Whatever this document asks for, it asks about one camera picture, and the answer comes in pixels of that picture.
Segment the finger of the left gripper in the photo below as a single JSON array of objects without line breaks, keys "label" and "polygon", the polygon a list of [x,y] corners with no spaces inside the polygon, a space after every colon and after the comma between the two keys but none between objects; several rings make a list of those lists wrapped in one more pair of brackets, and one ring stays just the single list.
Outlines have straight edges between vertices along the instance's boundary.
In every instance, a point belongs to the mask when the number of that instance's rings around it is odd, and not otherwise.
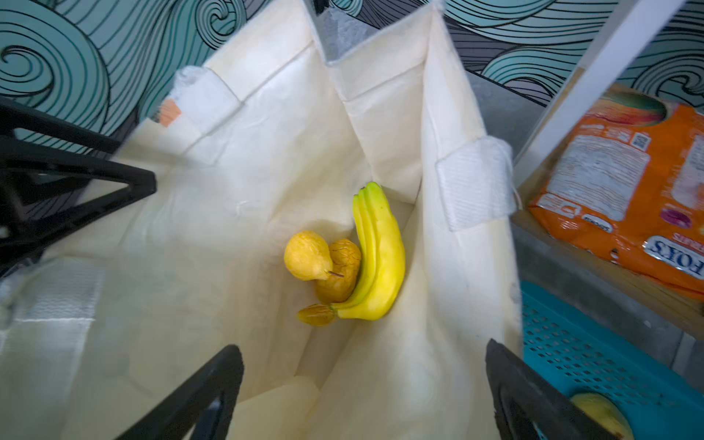
[{"label": "finger of the left gripper", "polygon": [[119,141],[1,101],[1,272],[157,191],[150,170],[110,161]]}]

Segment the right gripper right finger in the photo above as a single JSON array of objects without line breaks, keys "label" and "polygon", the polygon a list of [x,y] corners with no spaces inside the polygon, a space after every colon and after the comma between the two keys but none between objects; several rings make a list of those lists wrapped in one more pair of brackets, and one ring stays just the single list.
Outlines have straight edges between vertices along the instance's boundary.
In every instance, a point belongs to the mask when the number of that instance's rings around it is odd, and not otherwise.
[{"label": "right gripper right finger", "polygon": [[504,344],[486,346],[486,373],[502,439],[612,439]]}]

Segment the large yellow banana bunch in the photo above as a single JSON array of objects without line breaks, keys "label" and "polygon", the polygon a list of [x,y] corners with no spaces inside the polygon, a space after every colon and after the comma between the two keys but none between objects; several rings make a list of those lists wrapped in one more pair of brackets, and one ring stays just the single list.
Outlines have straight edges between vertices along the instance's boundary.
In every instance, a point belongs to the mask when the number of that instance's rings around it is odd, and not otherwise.
[{"label": "large yellow banana bunch", "polygon": [[345,302],[314,304],[300,321],[326,326],[334,319],[375,321],[392,308],[405,277],[402,233],[381,185],[371,181],[353,197],[353,215],[362,255],[357,284]]}]

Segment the wrinkled yellow fruit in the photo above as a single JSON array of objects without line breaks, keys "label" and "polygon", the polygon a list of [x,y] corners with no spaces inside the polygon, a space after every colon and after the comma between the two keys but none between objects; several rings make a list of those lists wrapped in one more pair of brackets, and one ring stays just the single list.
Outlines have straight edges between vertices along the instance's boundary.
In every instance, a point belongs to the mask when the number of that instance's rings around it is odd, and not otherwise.
[{"label": "wrinkled yellow fruit", "polygon": [[315,295],[324,304],[342,303],[356,287],[362,255],[359,247],[349,239],[337,240],[329,250],[334,275],[316,282]]}]

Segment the cream canvas grocery bag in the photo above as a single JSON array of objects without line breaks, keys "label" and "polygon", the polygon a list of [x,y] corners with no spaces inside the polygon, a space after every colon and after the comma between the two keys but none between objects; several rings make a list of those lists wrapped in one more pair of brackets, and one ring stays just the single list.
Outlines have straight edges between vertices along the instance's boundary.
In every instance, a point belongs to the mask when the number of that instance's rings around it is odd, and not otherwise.
[{"label": "cream canvas grocery bag", "polygon": [[[1,436],[112,439],[227,345],[233,439],[496,439],[485,352],[522,345],[511,149],[488,136],[444,1],[336,56],[307,1],[5,1],[1,89],[82,128],[154,194],[1,284]],[[406,249],[376,322],[316,330],[291,236],[354,230],[375,182]]]}]

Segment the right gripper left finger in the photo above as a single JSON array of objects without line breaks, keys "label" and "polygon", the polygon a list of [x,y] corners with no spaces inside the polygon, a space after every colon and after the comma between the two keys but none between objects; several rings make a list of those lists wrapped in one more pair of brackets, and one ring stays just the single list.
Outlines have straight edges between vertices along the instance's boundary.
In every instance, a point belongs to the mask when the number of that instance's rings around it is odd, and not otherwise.
[{"label": "right gripper left finger", "polygon": [[238,346],[225,346],[119,438],[225,439],[244,373]]}]

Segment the small yellow pear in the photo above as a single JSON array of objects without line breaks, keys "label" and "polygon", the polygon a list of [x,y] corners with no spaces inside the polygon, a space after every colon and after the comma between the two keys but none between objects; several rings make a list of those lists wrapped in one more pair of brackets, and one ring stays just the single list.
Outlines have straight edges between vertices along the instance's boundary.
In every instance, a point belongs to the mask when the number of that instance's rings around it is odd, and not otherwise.
[{"label": "small yellow pear", "polygon": [[286,245],[283,258],[286,269],[301,281],[342,278],[334,271],[326,240],[314,231],[306,230],[294,235]]}]

